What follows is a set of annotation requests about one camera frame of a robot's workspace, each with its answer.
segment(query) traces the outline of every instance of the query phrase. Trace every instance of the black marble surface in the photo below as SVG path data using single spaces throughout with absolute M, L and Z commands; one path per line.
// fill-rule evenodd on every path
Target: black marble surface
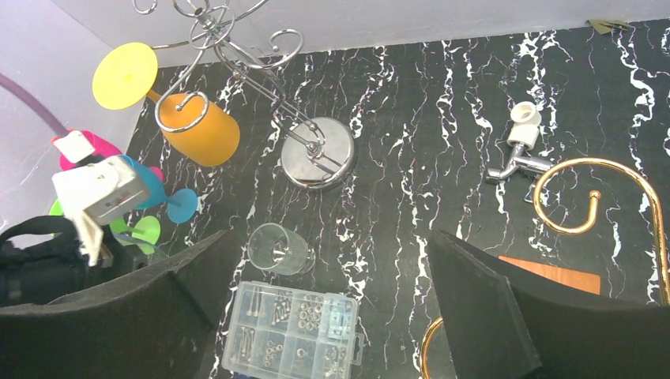
M 658 298 L 649 204 L 630 179 L 588 167 L 555 177 L 545 200 L 566 225 L 585 220 L 591 189 L 603 193 L 597 225 L 561 236 L 523 201 L 529 179 L 515 174 L 492 186 L 483 176 L 510 150 L 510 108 L 529 100 L 543 117 L 534 156 L 614 159 L 670 199 L 668 38 L 670 21 L 650 21 L 607 36 L 579 28 L 300 55 L 279 71 L 288 93 L 308 115 L 349 125 L 359 153 L 351 178 L 325 193 L 303 192 L 283 176 L 283 136 L 270 126 L 269 101 L 220 64 L 198 67 L 183 90 L 204 91 L 239 122 L 242 140 L 229 162 L 205 168 L 185 159 L 162 138 L 153 105 L 129 154 L 160 165 L 169 193 L 187 186 L 199 195 L 189 223 L 171 224 L 164 207 L 149 211 L 162 220 L 161 247 L 177 252 L 219 229 L 245 241 L 266 222 L 296 230 L 318 254 L 310 274 L 267 275 L 242 259 L 232 288 L 263 280 L 353 297 L 366 340 L 352 377 L 418 377 L 421 337 L 439 315 L 430 278 L 440 268 L 430 268 L 425 253 L 431 230 L 495 256 L 596 273 L 603 295 Z M 164 91 L 182 71 L 161 70 L 154 89 Z M 231 376 L 220 366 L 227 316 L 214 352 L 205 353 L 204 377 Z M 439 339 L 434 377 L 452 377 L 446 338 Z

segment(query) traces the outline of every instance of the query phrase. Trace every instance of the chrome round base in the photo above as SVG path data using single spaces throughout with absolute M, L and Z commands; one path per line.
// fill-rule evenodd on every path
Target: chrome round base
M 330 117 L 312 118 L 323 133 L 320 152 L 311 156 L 307 148 L 286 136 L 281 148 L 281 167 L 291 182 L 305 190 L 324 190 L 344 181 L 356 162 L 354 137 L 349 128 Z M 308 141 L 318 139 L 306 123 L 293 132 Z

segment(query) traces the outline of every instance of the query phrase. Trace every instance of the metal wine bottle holder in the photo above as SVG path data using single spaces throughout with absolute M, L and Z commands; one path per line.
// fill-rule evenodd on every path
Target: metal wine bottle holder
M 196 6 L 194 0 L 186 0 L 191 7 L 190 12 L 179 6 L 176 0 L 171 1 L 172 6 L 175 7 L 177 12 L 184 17 L 194 19 L 189 39 L 179 43 L 155 46 L 152 49 L 168 49 L 190 44 L 198 50 L 198 55 L 195 57 L 193 63 L 183 72 L 182 76 L 156 102 L 155 116 L 158 126 L 168 133 L 181 133 L 195 127 L 205 117 L 209 109 L 209 98 L 205 93 L 200 91 L 189 93 L 176 106 L 177 111 L 181 111 L 194 97 L 201 97 L 204 100 L 205 106 L 202 112 L 189 125 L 178 129 L 168 128 L 160 119 L 160 107 L 163 105 L 165 99 L 176 91 L 189 77 L 195 66 L 201 61 L 205 51 L 212 49 L 221 63 L 231 70 L 234 77 L 248 83 L 249 86 L 273 102 L 270 110 L 272 123 L 290 137 L 284 140 L 281 148 L 281 166 L 286 176 L 293 183 L 306 190 L 323 190 L 336 186 L 347 178 L 356 161 L 356 151 L 351 130 L 334 118 L 307 117 L 297 106 L 286 100 L 286 91 L 281 85 L 279 77 L 272 71 L 272 69 L 287 64 L 302 50 L 304 45 L 303 33 L 295 29 L 284 29 L 274 32 L 269 37 L 269 43 L 274 52 L 280 50 L 275 44 L 275 40 L 280 36 L 292 34 L 299 38 L 299 42 L 290 54 L 285 55 L 276 62 L 264 63 L 259 57 L 251 54 L 249 49 L 232 41 L 230 33 L 237 21 L 242 20 L 261 8 L 268 0 L 260 0 L 256 5 L 239 16 L 236 16 L 235 12 L 228 6 L 230 0 L 225 0 L 224 4 L 220 6 L 211 6 L 209 0 L 200 0 L 204 5 Z M 135 10 L 144 15 L 153 12 L 157 5 L 158 0 L 153 0 L 152 5 L 148 9 L 141 9 L 137 4 L 137 0 L 133 0 Z M 224 48 L 235 56 L 239 62 L 238 65 L 225 56 Z M 257 70 L 268 79 L 273 88 L 266 88 L 263 84 L 252 79 L 248 74 L 250 69 Z M 290 116 L 289 119 L 292 119 L 292 125 L 286 124 L 280 112 L 284 112 Z

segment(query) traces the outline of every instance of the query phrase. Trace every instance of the screw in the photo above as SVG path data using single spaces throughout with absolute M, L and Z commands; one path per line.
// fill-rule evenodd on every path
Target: screw
M 258 311 L 261 310 L 261 289 L 257 288 L 256 294 L 256 309 L 254 310 L 254 317 L 258 317 Z
M 249 301 L 249 309 L 247 311 L 247 316 L 251 316 L 254 313 L 254 304 L 256 303 L 256 289 L 251 292 L 251 300 Z

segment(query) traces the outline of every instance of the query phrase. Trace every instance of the clear glass cup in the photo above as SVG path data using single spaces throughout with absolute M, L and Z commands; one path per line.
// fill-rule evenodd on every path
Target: clear glass cup
M 314 251 L 307 242 L 276 223 L 265 223 L 251 233 L 247 251 L 251 264 L 264 271 L 294 275 L 314 267 Z

